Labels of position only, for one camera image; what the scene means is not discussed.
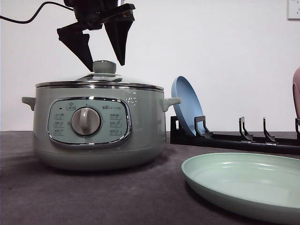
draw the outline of control panel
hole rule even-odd
[[[73,97],[54,102],[48,133],[67,144],[108,144],[125,139],[131,132],[129,109],[119,99]]]

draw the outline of pot handle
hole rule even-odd
[[[169,107],[181,103],[180,97],[172,97],[163,99],[163,112],[167,112]]]
[[[34,111],[34,106],[36,105],[35,97],[22,97],[22,102],[29,105],[31,110]]]

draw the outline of power cord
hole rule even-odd
[[[45,1],[45,2],[37,9],[36,13],[35,13],[29,20],[27,20],[27,21],[13,20],[13,19],[9,19],[9,18],[7,18],[7,17],[1,16],[1,15],[0,15],[0,19],[7,20],[7,21],[10,21],[10,22],[13,22],[13,23],[21,23],[21,24],[30,23],[30,22],[32,22],[32,21],[36,18],[36,16],[38,15],[39,11],[41,11],[42,7],[43,7],[44,5],[46,5],[46,4],[53,4],[53,5],[60,6],[60,7],[63,7],[63,8],[66,8],[66,9],[68,9],[68,10],[73,11],[72,8],[66,7],[66,6],[64,6],[64,5],[62,5],[62,4],[59,4],[59,3],[57,3],[57,2],[53,2],[53,1]]]

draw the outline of black dish rack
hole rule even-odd
[[[263,133],[264,137],[251,135],[245,128],[245,118],[239,118],[240,135],[222,135],[210,132],[206,127],[205,116],[195,117],[196,137],[186,135],[178,118],[171,117],[171,144],[194,145],[202,147],[213,147],[223,149],[236,149],[245,151],[260,151],[267,153],[293,154],[300,155],[300,120],[296,118],[295,127],[297,139],[276,138],[269,134],[266,129],[266,119],[263,118]],[[198,130],[198,123],[202,122],[205,133]]]

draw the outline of glass lid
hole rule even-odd
[[[114,62],[101,60],[95,61],[93,63],[94,72],[87,74],[84,77],[81,77],[75,81],[58,81],[58,82],[44,82],[38,83],[37,88],[48,87],[48,86],[84,86],[84,85],[95,85],[95,86],[117,86],[117,87],[136,87],[142,89],[156,89],[164,90],[162,87],[143,84],[137,82],[127,82],[124,80],[124,77],[121,75],[115,74],[116,64]]]

